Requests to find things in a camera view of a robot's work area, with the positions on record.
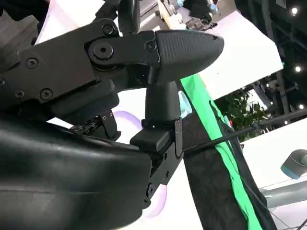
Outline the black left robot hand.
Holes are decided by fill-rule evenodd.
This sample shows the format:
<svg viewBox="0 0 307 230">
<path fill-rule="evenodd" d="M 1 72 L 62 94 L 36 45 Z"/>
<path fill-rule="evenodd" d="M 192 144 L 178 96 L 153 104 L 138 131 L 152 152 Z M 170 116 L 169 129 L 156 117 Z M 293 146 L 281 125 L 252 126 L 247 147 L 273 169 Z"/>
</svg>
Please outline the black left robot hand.
<svg viewBox="0 0 307 230">
<path fill-rule="evenodd" d="M 118 19 L 119 31 L 123 34 L 137 34 L 141 15 L 138 0 L 106 0 L 96 12 L 94 21 L 100 19 Z"/>
</svg>

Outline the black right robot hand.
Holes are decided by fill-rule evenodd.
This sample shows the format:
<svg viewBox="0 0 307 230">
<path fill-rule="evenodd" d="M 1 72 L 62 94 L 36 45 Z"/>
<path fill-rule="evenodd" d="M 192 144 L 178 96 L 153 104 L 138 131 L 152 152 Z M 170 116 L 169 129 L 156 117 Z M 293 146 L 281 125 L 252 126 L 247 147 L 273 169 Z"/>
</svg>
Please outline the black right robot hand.
<svg viewBox="0 0 307 230">
<path fill-rule="evenodd" d="M 0 77 L 0 227 L 113 230 L 135 222 L 181 162 L 176 81 L 223 38 L 119 34 L 101 19 L 23 50 Z"/>
</svg>

